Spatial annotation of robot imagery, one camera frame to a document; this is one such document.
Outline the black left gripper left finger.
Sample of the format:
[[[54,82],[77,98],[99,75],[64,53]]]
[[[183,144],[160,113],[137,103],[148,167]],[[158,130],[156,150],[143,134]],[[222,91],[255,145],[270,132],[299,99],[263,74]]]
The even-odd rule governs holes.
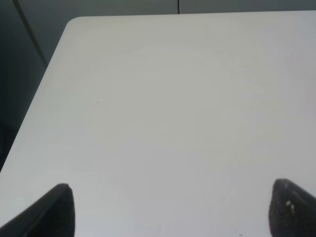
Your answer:
[[[76,215],[73,191],[58,184],[0,228],[2,237],[73,237]]]

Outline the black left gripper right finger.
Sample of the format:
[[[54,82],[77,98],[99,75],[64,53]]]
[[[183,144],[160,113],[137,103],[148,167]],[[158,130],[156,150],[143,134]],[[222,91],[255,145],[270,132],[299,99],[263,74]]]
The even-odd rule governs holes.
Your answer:
[[[288,179],[276,179],[269,206],[273,237],[314,237],[316,197]]]

